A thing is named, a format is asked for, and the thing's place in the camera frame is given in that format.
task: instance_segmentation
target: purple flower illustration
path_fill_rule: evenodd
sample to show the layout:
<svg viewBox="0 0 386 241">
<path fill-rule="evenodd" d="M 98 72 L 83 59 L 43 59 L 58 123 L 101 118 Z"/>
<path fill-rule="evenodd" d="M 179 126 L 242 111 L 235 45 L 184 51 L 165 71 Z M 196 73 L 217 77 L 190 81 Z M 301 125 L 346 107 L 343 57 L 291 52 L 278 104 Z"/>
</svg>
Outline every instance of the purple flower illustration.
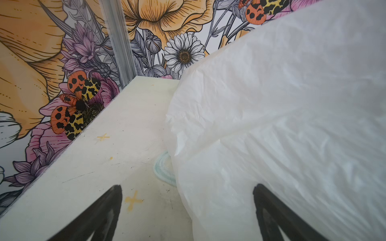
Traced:
<svg viewBox="0 0 386 241">
<path fill-rule="evenodd" d="M 64 151 L 65 147 L 54 152 L 54 149 L 47 142 L 47 153 L 41 148 L 34 148 L 37 158 L 32 162 L 13 162 L 15 169 L 19 172 L 16 175 L 4 178 L 4 181 L 11 182 L 10 187 L 23 187 L 24 190 L 40 176 L 48 166 Z"/>
<path fill-rule="evenodd" d="M 63 38 L 63 43 L 67 49 L 67 51 L 65 49 L 61 50 L 61 53 L 64 55 L 64 58 L 61 59 L 64 63 L 63 70 L 70 74 L 83 70 L 79 64 L 84 64 L 95 56 L 93 32 L 79 23 L 75 24 L 72 38 Z"/>
</svg>

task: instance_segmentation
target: plastic sheet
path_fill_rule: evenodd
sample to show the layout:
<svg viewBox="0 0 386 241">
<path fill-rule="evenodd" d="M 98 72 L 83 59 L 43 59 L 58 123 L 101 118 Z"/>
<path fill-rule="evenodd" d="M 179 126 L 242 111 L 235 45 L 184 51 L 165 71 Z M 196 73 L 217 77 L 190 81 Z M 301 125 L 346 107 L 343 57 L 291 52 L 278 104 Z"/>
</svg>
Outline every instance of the plastic sheet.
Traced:
<svg viewBox="0 0 386 241">
<path fill-rule="evenodd" d="M 184 72 L 165 143 L 195 240 L 261 240 L 257 183 L 331 241 L 384 239 L 385 9 L 324 0 Z"/>
</svg>

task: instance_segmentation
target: daisy illustration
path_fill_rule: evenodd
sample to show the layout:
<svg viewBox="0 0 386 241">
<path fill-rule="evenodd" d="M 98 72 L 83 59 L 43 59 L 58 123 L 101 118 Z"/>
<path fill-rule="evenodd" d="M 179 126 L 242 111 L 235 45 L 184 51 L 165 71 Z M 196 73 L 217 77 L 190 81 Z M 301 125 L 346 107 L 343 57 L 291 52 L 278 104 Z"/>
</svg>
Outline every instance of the daisy illustration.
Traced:
<svg viewBox="0 0 386 241">
<path fill-rule="evenodd" d="M 176 35 L 166 45 L 166 65 L 179 75 L 182 75 L 185 69 L 205 57 L 204 45 L 192 34 Z"/>
</svg>

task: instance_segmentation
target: wall mural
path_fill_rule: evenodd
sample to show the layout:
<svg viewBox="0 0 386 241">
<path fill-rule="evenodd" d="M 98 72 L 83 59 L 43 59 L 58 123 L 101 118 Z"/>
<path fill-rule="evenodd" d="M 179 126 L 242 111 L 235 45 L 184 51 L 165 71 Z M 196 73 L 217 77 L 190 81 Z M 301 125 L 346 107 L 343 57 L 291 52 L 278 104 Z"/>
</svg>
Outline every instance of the wall mural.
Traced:
<svg viewBox="0 0 386 241">
<path fill-rule="evenodd" d="M 320 0 L 122 0 L 138 75 L 186 68 L 258 25 Z"/>
<path fill-rule="evenodd" d="M 319 0 L 122 0 L 138 75 L 186 68 Z M 0 214 L 124 86 L 98 0 L 0 1 Z"/>
<path fill-rule="evenodd" d="M 0 56 L 1 214 L 123 85 L 94 1 L 1 1 Z"/>
</svg>

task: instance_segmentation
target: yellow stain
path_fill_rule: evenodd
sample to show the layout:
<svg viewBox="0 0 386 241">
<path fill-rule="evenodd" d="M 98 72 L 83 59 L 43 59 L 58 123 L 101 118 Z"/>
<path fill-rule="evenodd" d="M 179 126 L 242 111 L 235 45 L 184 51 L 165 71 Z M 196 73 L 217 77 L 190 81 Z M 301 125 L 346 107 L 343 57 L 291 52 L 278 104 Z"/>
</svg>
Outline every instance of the yellow stain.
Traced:
<svg viewBox="0 0 386 241">
<path fill-rule="evenodd" d="M 103 141 L 105 138 L 110 138 L 110 137 L 107 137 L 106 135 L 107 133 L 105 133 L 102 137 L 97 137 L 97 138 L 100 138 L 100 141 Z"/>
<path fill-rule="evenodd" d="M 138 200 L 137 199 L 137 194 L 138 194 L 138 191 L 136 190 L 135 193 L 134 193 L 134 197 L 131 198 L 131 197 L 127 197 L 125 199 L 125 202 L 129 202 L 130 205 L 129 207 L 127 208 L 127 210 L 130 212 L 131 210 L 133 210 L 133 206 L 134 206 L 134 203 L 142 203 L 143 200 Z"/>
</svg>

